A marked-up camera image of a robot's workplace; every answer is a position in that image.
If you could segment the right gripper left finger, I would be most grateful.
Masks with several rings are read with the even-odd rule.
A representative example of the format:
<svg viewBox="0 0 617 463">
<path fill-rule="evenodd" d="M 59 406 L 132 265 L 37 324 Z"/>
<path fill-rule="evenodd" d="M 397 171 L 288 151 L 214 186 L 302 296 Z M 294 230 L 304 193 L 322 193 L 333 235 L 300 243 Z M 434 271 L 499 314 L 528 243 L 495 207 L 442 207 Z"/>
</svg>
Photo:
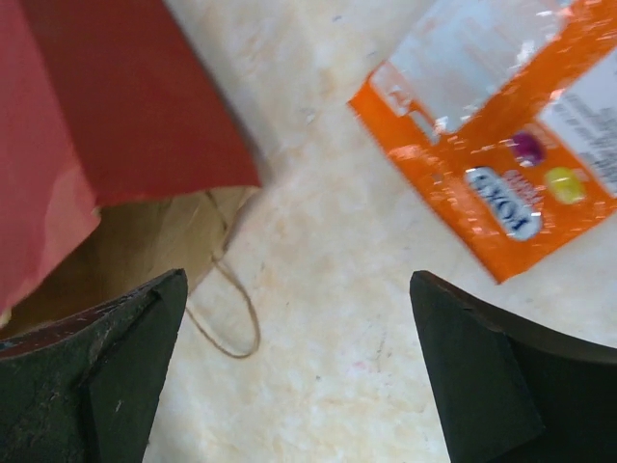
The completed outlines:
<svg viewBox="0 0 617 463">
<path fill-rule="evenodd" d="M 142 461 L 187 297 L 174 269 L 2 340 L 2 461 Z"/>
</svg>

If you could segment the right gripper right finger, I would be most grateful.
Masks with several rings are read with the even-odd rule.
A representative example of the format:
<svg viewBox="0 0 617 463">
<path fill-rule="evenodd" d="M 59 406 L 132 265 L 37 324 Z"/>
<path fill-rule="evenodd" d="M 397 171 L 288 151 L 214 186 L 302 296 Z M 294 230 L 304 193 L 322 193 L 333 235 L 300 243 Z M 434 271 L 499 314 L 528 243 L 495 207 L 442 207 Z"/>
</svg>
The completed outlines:
<svg viewBox="0 0 617 463">
<path fill-rule="evenodd" d="M 616 350 L 488 304 L 428 272 L 416 330 L 453 462 L 613 462 Z"/>
</svg>

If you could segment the red paper bag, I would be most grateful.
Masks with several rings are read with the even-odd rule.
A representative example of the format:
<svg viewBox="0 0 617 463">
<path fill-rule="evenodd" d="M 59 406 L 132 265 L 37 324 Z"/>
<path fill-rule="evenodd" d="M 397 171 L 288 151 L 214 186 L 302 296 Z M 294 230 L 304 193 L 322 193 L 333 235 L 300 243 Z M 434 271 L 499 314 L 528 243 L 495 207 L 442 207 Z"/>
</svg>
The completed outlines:
<svg viewBox="0 0 617 463">
<path fill-rule="evenodd" d="M 258 185 L 166 3 L 2 3 L 3 358 L 171 269 L 195 287 Z"/>
</svg>

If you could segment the orange candy bag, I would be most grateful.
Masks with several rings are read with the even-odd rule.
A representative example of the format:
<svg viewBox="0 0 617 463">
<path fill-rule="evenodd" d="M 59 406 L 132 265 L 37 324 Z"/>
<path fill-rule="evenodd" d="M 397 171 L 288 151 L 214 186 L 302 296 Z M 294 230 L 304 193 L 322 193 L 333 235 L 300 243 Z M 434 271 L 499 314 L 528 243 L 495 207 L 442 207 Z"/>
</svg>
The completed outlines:
<svg viewBox="0 0 617 463">
<path fill-rule="evenodd" d="M 350 104 L 499 282 L 616 209 L 612 1 L 438 1 Z"/>
</svg>

